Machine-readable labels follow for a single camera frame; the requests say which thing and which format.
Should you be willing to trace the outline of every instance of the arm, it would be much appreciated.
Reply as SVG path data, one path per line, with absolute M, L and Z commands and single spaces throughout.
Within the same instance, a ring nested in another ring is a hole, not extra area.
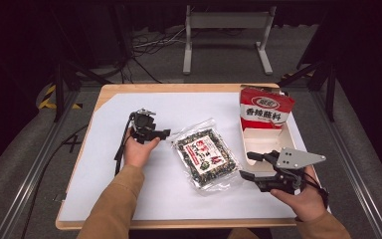
M 142 167 L 159 142 L 158 137 L 148 144 L 128 138 L 124 167 L 100 195 L 78 238 L 128 238 L 138 194 L 144 182 Z
M 312 166 L 307 167 L 305 172 L 315 177 Z M 346 228 L 324 208 L 321 196 L 312 186 L 307 185 L 299 195 L 276 189 L 271 194 L 292 208 L 302 238 L 350 238 Z

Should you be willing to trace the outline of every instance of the metal rail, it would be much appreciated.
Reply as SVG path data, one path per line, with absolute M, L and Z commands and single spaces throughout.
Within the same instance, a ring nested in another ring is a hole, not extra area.
M 78 92 L 69 92 L 67 95 L 67 100 L 65 104 L 65 109 L 69 109 L 77 98 Z M 0 225 L 0 239 L 9 238 L 12 230 L 14 229 L 21 212 L 23 211 L 27 201 L 30 198 L 32 191 L 34 190 L 36 184 L 39 181 L 40 174 L 44 169 L 46 162 L 51 154 L 50 150 L 54 145 L 54 141 L 59 131 L 61 130 L 62 125 L 64 124 L 65 119 L 67 118 L 69 111 L 65 111 L 58 122 L 54 123 L 48 132 L 48 135 L 40 149 L 36 159 L 33 162 L 32 167 L 30 168 L 29 173 L 27 174 L 24 182 L 21 184 L 21 187 L 14 198 L 14 201 L 9 208 L 5 218 L 3 219 Z
M 326 122 L 327 128 L 330 134 L 333 137 L 333 140 L 339 150 L 341 155 L 341 162 L 346 171 L 346 174 L 349 177 L 349 180 L 352 183 L 352 186 L 355 190 L 355 193 L 361 203 L 362 208 L 365 211 L 365 214 L 368 220 L 371 223 L 371 226 L 376 234 L 377 238 L 382 238 L 382 216 L 376 207 L 373 198 L 371 197 L 370 191 L 364 183 L 358 169 L 356 168 L 356 164 L 352 159 L 349 150 L 347 149 L 340 132 L 336 125 L 333 122 L 330 122 L 326 111 L 323 106 L 325 104 L 323 97 L 320 92 L 311 92 L 311 95 L 315 101 L 315 104 L 318 110 L 321 112 L 321 116 Z

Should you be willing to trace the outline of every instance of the logo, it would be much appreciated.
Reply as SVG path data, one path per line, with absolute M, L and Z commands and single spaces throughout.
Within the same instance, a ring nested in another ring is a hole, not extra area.
M 276 109 L 279 107 L 279 103 L 277 101 L 266 97 L 252 98 L 251 101 L 254 105 L 265 109 Z

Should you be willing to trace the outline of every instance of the metal stand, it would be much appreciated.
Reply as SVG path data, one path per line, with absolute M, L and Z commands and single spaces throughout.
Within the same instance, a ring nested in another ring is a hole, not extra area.
M 266 54 L 266 43 L 275 18 L 276 7 L 271 7 L 270 12 L 191 12 L 190 6 L 187 6 L 185 21 L 185 30 L 187 33 L 187 42 L 185 45 L 184 56 L 184 75 L 191 74 L 192 57 L 192 28 L 261 28 L 264 29 L 263 39 L 256 42 L 257 51 L 262 60 L 266 75 L 273 73 Z
M 327 93 L 326 93 L 326 102 L 325 110 L 327 112 L 328 118 L 331 121 L 334 121 L 333 118 L 333 100 L 334 100 L 334 89 L 336 84 L 336 70 L 334 64 L 327 62 L 317 62 L 311 64 L 304 69 L 294 73 L 292 76 L 286 78 L 283 81 L 278 82 L 279 87 L 285 87 L 288 84 L 300 79 L 305 74 L 308 74 L 312 71 L 315 71 L 309 80 L 307 87 L 310 91 L 319 91 L 321 86 L 328 79 L 327 84 Z

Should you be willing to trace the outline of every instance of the white tabletop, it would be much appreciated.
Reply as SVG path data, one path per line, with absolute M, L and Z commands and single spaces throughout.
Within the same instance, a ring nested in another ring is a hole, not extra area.
M 157 130 L 172 132 L 209 118 L 238 158 L 246 166 L 240 133 L 239 93 L 131 93 L 118 94 L 93 115 L 84 151 L 68 188 L 67 198 L 57 221 L 83 222 L 101 192 L 114 175 L 116 154 L 131 112 L 146 109 L 156 113 Z M 297 149 L 305 150 L 292 115 L 287 127 Z M 184 173 L 177 152 L 168 141 L 152 151 L 144 168 L 145 182 L 133 220 L 206 220 L 294 218 L 291 209 L 262 193 L 242 179 L 229 190 L 201 195 Z

